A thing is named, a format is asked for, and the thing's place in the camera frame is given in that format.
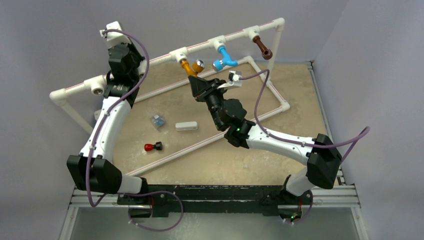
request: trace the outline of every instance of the light blue y-shaped fitting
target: light blue y-shaped fitting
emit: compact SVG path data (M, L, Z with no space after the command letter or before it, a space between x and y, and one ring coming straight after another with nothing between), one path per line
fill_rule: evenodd
M223 58L221 60L218 59L212 63L212 67L215 72L221 71L227 65L234 67L239 64L237 61L231 59L231 56L228 54L225 46L220 46L218 48L218 52L222 54Z

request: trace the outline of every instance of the white rectangular object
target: white rectangular object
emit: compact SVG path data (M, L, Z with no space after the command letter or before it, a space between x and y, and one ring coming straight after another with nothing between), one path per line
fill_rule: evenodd
M198 129L198 123L196 121L186 121L175 123L175 129L177 131L188 131Z

